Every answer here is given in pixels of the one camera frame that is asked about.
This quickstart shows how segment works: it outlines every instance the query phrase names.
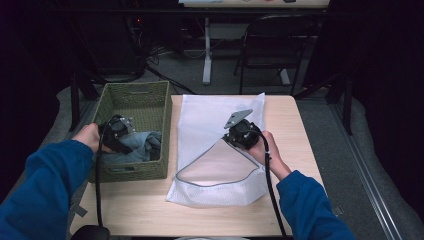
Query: wrist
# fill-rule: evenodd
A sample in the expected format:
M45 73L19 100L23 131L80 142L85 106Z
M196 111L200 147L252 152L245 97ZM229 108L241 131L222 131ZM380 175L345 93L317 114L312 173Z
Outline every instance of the wrist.
M269 168L280 181L286 178L292 172L281 158L272 158L269 161Z

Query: green basket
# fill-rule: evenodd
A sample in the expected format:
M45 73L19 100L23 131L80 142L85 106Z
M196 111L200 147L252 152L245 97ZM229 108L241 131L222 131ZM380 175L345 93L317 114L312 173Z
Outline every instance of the green basket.
M160 157L148 162L101 164L100 182L165 179L168 175L172 114L169 82L106 84L93 122L105 123L115 114L132 117L132 125L137 132L161 131ZM89 182L95 181L94 165L88 178Z

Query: wooden table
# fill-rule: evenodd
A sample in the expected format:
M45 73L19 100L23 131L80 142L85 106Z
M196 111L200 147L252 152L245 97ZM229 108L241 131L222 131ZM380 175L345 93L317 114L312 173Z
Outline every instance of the wooden table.
M322 184L294 99L290 96L266 96L265 99L266 128L273 133L283 159L292 170L298 169ZM168 178L102 183L104 226L117 236L281 236L269 194L241 207L198 209L165 201L177 170L177 123L182 96L172 96L172 101ZM277 179L272 177L275 187ZM80 205L88 213L84 218L75 216L71 233L83 225L97 224L94 184L88 183ZM287 234L291 235L284 218L283 222Z

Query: denim fabric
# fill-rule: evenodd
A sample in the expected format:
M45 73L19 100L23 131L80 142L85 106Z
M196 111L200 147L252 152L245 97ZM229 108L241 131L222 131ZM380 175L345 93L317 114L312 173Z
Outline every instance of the denim fabric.
M109 153L102 155L105 164L135 163L155 160L160 155L161 132L137 132L119 138L124 145L133 149L129 154Z

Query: white bag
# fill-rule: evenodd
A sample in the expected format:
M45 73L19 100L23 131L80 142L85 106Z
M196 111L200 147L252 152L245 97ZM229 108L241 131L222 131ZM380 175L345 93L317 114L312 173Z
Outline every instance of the white bag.
M247 205L268 192L264 167L222 137L232 113L265 129L265 94L254 99L184 95L178 122L178 166L167 201L190 207Z

